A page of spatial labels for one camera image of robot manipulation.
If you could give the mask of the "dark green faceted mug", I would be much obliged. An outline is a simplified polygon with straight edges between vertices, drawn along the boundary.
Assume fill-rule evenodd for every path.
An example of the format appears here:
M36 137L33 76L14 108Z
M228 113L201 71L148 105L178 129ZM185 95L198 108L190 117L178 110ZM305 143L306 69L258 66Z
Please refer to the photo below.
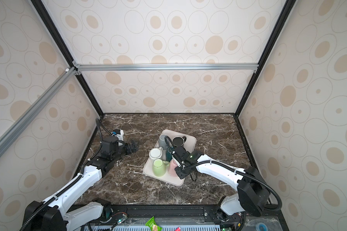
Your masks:
M167 148L166 153L165 153L166 161L170 162L172 160L172 158L173 158L173 156L172 156L173 150L174 150L173 147Z

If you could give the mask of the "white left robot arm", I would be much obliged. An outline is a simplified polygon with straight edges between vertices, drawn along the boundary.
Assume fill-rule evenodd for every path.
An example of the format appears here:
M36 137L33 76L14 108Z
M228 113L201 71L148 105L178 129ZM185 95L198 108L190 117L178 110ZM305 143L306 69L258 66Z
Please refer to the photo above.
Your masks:
M92 220L110 221L113 213L111 203L103 199L73 211L70 208L106 176L116 161L138 150L139 143L135 141L125 143L117 136L103 140L99 154L92 157L74 179L42 202L34 201L27 206L21 230L74 231Z

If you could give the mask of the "pink faceted mug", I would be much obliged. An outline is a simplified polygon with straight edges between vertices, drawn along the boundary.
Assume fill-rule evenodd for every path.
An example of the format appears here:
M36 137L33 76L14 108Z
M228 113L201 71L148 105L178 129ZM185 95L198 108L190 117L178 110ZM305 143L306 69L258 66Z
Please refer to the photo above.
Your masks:
M168 174L171 176L171 177L178 177L177 176L177 173L175 171L175 168L178 167L178 163L176 162L175 159L172 159L170 161L170 164L169 164L169 169L168 169Z

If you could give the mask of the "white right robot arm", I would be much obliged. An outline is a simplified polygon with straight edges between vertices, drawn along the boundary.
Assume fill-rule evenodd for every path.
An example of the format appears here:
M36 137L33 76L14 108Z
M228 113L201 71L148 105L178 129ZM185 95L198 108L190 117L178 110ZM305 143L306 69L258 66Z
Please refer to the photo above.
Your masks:
M264 211L277 212L282 208L280 196L267 185L256 168L233 167L198 150L190 153L182 146L170 146L168 150L171 151L172 160L177 164L174 171L180 179L190 176L195 182L197 174L203 173L236 190L234 195L223 197L217 204L212 212L216 219L226 222L232 215L245 212L260 217Z

